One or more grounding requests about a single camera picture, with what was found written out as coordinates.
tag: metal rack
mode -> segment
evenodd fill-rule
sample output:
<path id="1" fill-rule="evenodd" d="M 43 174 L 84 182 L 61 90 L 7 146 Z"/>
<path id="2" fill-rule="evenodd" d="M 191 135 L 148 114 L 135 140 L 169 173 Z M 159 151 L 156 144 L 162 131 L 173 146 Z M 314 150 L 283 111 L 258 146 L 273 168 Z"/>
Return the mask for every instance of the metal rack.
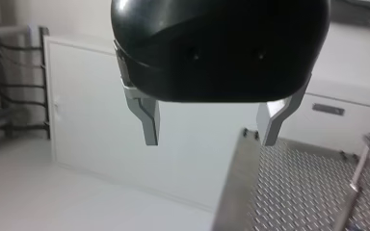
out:
<path id="1" fill-rule="evenodd" d="M 38 105 L 44 108 L 44 122 L 42 124 L 34 124 L 34 125 L 25 125 L 25 126 L 14 126 L 11 124 L 5 125 L 1 127 L 1 129 L 9 132 L 13 131 L 34 131 L 34 130 L 44 130 L 46 132 L 46 137 L 50 139 L 50 117 L 49 117 L 49 102 L 48 102 L 48 92 L 47 92 L 47 75 L 46 75 L 46 62 L 45 62 L 45 54 L 44 54 L 44 37 L 49 35 L 49 30 L 46 27 L 39 28 L 39 36 L 40 36 L 40 61 L 41 61 L 41 76 L 43 78 L 43 85 L 41 86 L 29 86 L 29 87 L 21 87 L 21 88 L 35 88 L 35 89 L 42 89 L 44 93 L 44 100 L 40 104 L 35 104 L 34 102 L 24 101 L 21 102 L 23 105 Z"/>
<path id="2" fill-rule="evenodd" d="M 5 125 L 0 126 L 0 130 L 5 131 L 7 134 L 11 134 L 12 132 L 15 132 L 15 131 L 44 130 L 46 132 L 46 137 L 50 139 L 50 124 L 49 124 L 50 121 L 49 121 L 49 108 L 48 108 L 48 95 L 47 95 L 48 93 L 47 92 L 47 76 L 46 76 L 45 54 L 44 54 L 44 37 L 49 35 L 49 30 L 46 27 L 40 27 L 39 34 L 40 34 L 40 46 L 39 47 L 33 47 L 33 49 L 30 49 L 30 50 L 19 50 L 19 51 L 39 51 L 40 52 L 40 61 L 41 61 L 40 69 L 42 73 L 43 84 L 42 85 L 9 85 L 9 84 L 0 83 L 0 96 L 4 102 L 9 103 L 9 104 L 34 105 L 38 107 L 43 107 L 44 108 L 44 122 L 40 124 L 24 125 L 24 126 L 13 125 L 11 122 L 7 122 Z M 2 46 L 4 49 L 16 50 L 16 47 L 11 47 L 7 45 L 0 45 L 0 46 Z M 5 89 L 26 88 L 26 89 L 43 90 L 44 100 L 43 102 L 13 100 L 4 93 L 2 88 L 5 88 Z"/>

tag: diamond plate floor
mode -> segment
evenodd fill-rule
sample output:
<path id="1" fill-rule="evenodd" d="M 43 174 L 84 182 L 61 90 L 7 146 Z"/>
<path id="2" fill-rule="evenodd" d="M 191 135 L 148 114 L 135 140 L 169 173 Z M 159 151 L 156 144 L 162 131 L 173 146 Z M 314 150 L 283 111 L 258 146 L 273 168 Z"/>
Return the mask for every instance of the diamond plate floor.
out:
<path id="1" fill-rule="evenodd" d="M 286 140 L 261 147 L 253 133 L 241 136 L 214 230 L 332 230 L 356 165 L 331 150 Z M 365 231 L 370 230 L 370 163 L 361 186 L 350 224 Z M 232 213 L 248 215 L 243 228 L 235 226 L 240 219 L 229 219 Z"/>

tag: white cabinet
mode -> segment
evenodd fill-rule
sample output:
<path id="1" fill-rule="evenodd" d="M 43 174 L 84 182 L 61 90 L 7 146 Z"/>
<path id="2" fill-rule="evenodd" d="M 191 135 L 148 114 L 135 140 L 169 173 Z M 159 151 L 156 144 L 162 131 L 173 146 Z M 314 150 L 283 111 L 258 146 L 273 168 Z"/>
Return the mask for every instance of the white cabinet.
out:
<path id="1" fill-rule="evenodd" d="M 160 145 L 145 146 L 129 111 L 111 40 L 47 38 L 55 159 L 102 177 L 214 210 L 253 104 L 161 103 Z"/>
<path id="2" fill-rule="evenodd" d="M 344 110 L 344 115 L 333 115 L 313 110 L 314 104 Z M 364 134 L 370 133 L 370 107 L 324 97 L 306 95 L 300 109 L 288 118 L 281 135 L 295 141 L 319 145 L 334 150 L 360 154 L 365 143 Z"/>

